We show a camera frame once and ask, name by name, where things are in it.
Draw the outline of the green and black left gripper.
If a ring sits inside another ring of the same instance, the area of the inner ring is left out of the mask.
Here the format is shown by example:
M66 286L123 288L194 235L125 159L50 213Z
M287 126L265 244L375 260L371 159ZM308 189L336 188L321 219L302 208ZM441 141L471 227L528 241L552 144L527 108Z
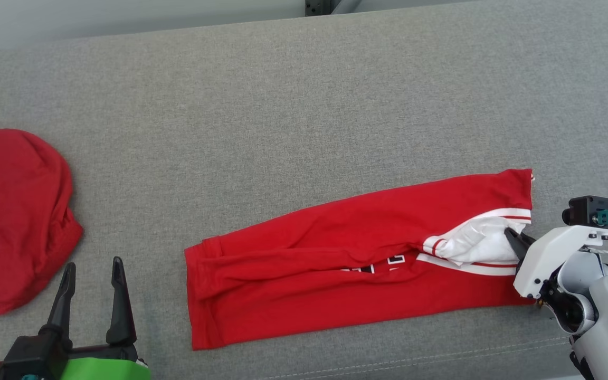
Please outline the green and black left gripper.
M0 361L0 379L150 379L149 367L138 358L137 331L132 313L125 265L112 262L114 290L106 344L73 348L69 337L71 301L77 265L65 265L53 306L40 333L17 338Z

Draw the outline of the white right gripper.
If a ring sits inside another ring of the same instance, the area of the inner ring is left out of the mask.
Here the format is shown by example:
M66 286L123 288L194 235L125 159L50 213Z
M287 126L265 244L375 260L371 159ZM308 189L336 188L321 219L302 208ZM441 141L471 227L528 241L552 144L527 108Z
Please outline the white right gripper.
M601 247L608 240L608 229L563 226L536 240L524 232L506 228L505 236L520 262L514 289L524 298L539 298L544 281L583 246Z

